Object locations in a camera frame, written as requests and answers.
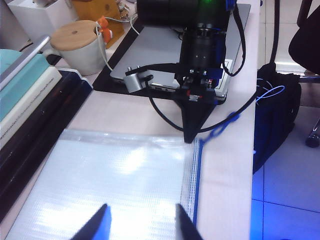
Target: silver laptop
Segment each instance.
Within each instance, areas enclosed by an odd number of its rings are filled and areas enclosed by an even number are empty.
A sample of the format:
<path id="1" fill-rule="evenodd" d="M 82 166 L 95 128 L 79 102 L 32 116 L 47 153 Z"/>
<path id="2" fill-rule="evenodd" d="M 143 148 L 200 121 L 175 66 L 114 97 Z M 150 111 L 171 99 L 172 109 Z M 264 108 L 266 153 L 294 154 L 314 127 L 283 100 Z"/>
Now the silver laptop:
<path id="1" fill-rule="evenodd" d="M 238 4 L 243 27 L 247 23 L 250 12 L 250 4 Z M 117 83 L 124 83 L 123 78 L 128 67 L 162 63 L 178 63 L 180 58 L 182 41 L 178 34 L 169 28 L 146 26 L 137 36 L 130 48 L 126 51 L 110 76 Z M 225 65 L 231 72 L 240 47 L 240 35 L 233 15 L 230 17 L 226 34 L 226 59 Z M 174 92 L 179 87 L 173 73 L 150 71 L 153 80 L 151 88 L 159 91 Z M 230 76 L 223 72 L 219 85 L 215 88 L 216 97 L 220 101 L 226 99 Z"/>

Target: yellow box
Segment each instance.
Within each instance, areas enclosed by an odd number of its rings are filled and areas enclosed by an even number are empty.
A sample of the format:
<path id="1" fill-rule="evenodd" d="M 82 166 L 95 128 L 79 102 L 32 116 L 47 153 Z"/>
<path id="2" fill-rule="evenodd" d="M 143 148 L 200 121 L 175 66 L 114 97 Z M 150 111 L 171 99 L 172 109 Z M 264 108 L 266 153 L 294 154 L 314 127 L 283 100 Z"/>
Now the yellow box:
<path id="1" fill-rule="evenodd" d="M 118 5 L 115 0 L 72 0 L 79 20 L 97 21 L 101 16 L 120 20 Z M 113 38 L 106 45 L 106 48 L 112 46 L 124 33 L 124 27 L 121 22 L 108 20 L 109 29 L 113 33 Z"/>

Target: black chair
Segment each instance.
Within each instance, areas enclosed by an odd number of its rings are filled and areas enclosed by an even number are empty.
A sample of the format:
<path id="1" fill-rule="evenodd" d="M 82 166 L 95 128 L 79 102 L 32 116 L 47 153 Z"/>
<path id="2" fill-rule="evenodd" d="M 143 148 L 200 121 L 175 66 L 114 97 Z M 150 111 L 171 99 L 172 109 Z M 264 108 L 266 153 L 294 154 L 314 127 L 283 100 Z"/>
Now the black chair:
<path id="1" fill-rule="evenodd" d="M 320 6 L 308 17 L 311 4 L 312 0 L 302 0 L 297 19 L 300 29 L 290 43 L 289 54 L 296 63 L 320 75 Z M 320 77 L 301 78 L 300 82 L 320 83 Z M 307 146 L 316 148 L 320 145 L 320 135 L 317 134 L 319 128 L 320 116 L 305 141 Z"/>

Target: teal book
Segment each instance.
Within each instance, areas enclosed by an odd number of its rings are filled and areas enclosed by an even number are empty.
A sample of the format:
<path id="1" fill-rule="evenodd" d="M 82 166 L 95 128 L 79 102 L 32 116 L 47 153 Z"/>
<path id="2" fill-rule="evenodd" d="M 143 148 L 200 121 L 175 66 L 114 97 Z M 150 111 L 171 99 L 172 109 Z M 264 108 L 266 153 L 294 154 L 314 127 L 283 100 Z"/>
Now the teal book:
<path id="1" fill-rule="evenodd" d="M 2 74 L 22 52 L 0 49 L 0 74 Z M 0 121 L 10 112 L 29 88 L 49 67 L 45 57 L 37 54 L 3 89 L 0 89 Z"/>

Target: black backpack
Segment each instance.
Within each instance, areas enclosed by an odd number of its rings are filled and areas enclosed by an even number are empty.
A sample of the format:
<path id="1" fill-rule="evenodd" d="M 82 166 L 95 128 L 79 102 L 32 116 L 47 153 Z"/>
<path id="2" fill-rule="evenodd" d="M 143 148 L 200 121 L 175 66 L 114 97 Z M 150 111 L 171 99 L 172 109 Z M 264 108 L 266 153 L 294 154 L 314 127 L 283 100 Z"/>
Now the black backpack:
<path id="1" fill-rule="evenodd" d="M 273 86 L 285 86 L 285 90 L 275 96 L 260 99 L 255 108 L 253 173 L 258 171 L 267 159 L 281 146 L 293 130 L 297 117 L 301 86 L 299 75 L 276 72 L 276 64 L 268 63 L 257 72 L 257 90 L 261 96 Z"/>

